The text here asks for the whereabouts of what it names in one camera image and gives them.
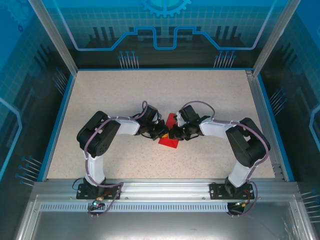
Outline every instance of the blue panel edge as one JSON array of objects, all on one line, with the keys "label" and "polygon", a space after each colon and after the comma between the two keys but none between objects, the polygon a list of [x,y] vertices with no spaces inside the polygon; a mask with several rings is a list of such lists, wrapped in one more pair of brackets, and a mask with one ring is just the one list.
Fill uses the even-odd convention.
[{"label": "blue panel edge", "polygon": [[259,81],[259,84],[260,84],[260,87],[261,87],[262,95],[263,95],[267,110],[269,112],[269,116],[270,116],[270,119],[271,119],[272,127],[274,129],[275,137],[276,137],[276,140],[277,140],[279,148],[280,148],[280,152],[281,152],[281,155],[282,155],[285,171],[286,171],[286,173],[288,175],[289,181],[290,182],[294,182],[295,178],[294,178],[294,175],[292,173],[292,170],[291,170],[291,167],[290,167],[290,163],[289,163],[289,159],[288,159],[288,156],[287,156],[287,153],[286,153],[286,150],[285,150],[285,146],[284,146],[284,143],[282,142],[282,139],[281,139],[281,136],[280,136],[280,132],[279,132],[279,129],[278,129],[278,125],[277,125],[277,122],[276,122],[276,118],[274,116],[274,113],[272,112],[272,108],[271,108],[271,105],[270,105],[270,102],[269,102],[267,91],[266,91],[266,88],[265,88],[265,85],[263,83],[263,80],[262,80],[262,77],[261,77],[260,73],[258,74],[258,81]]},{"label": "blue panel edge", "polygon": [[214,67],[181,67],[181,68],[79,68],[79,71],[142,71],[142,70],[252,70],[251,67],[214,68]]},{"label": "blue panel edge", "polygon": [[75,84],[75,80],[76,80],[76,78],[71,74],[69,77],[69,80],[68,80],[68,84],[65,88],[65,93],[64,93],[62,101],[61,101],[59,112],[56,116],[56,120],[55,120],[55,123],[53,126],[53,130],[52,130],[52,134],[51,134],[51,137],[49,140],[48,147],[46,148],[46,151],[45,151],[42,166],[41,166],[38,178],[37,178],[38,182],[43,182],[47,178],[47,174],[48,174],[51,160],[52,160],[55,148],[56,148],[56,144],[58,141],[58,136],[59,136],[59,133],[61,130],[61,126],[62,126],[63,120],[65,118],[67,106],[68,106],[68,103],[70,100],[72,89]]}]

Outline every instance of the circuit pattern graphic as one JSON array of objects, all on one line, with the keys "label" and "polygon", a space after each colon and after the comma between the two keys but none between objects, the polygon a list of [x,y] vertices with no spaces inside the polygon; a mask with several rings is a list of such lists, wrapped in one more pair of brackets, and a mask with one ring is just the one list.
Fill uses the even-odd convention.
[{"label": "circuit pattern graphic", "polygon": [[29,16],[27,0],[0,0],[0,8],[6,7],[13,19],[22,24]]},{"label": "circuit pattern graphic", "polygon": [[191,0],[141,0],[141,4],[143,4],[144,10],[149,11],[150,14],[166,18],[180,14],[181,10],[186,10],[187,4],[191,4]]}]

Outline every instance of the speckled beige table surface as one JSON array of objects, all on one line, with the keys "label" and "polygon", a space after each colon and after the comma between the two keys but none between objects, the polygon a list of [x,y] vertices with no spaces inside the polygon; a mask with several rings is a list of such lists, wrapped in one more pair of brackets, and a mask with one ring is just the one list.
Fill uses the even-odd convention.
[{"label": "speckled beige table surface", "polygon": [[[85,159],[76,140],[79,130],[101,110],[109,116],[132,116],[147,100],[167,119],[186,102],[201,100],[216,110],[216,119],[253,119],[260,126],[244,70],[79,71],[65,113],[47,178],[75,179],[85,175]],[[194,104],[200,116],[211,115]],[[142,136],[117,135],[104,154],[110,179],[225,178],[236,159],[229,142],[207,136],[181,141],[177,149]],[[254,178],[274,178],[270,160]]]}]

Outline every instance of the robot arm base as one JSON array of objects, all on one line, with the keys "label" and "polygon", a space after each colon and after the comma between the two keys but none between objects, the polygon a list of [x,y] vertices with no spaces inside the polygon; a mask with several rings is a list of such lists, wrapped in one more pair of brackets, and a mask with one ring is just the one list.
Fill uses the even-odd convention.
[{"label": "robot arm base", "polygon": [[243,184],[241,187],[234,187],[230,185],[230,193],[228,192],[226,186],[229,186],[229,183],[211,183],[209,184],[209,193],[211,200],[247,200],[250,197],[250,200],[255,199],[255,194],[253,191],[253,186],[249,183]]},{"label": "robot arm base", "polygon": [[[101,183],[102,185],[106,184],[106,179],[104,179]],[[117,194],[119,187],[101,187],[92,185],[86,178],[83,178],[83,183],[79,184],[76,199],[82,200],[96,200],[97,198],[101,198],[103,200],[112,200]]]}]

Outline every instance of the blue enclosure wall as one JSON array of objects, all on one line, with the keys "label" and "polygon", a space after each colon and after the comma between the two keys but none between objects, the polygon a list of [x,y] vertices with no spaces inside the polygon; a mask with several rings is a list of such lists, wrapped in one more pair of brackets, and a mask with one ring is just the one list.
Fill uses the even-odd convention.
[{"label": "blue enclosure wall", "polygon": [[83,68],[251,68],[287,0],[44,0]]},{"label": "blue enclosure wall", "polygon": [[320,188],[320,2],[302,0],[261,71],[295,180]]},{"label": "blue enclosure wall", "polygon": [[0,1],[0,34],[0,238],[12,240],[38,173],[22,157],[42,162],[70,72],[28,1]]}]

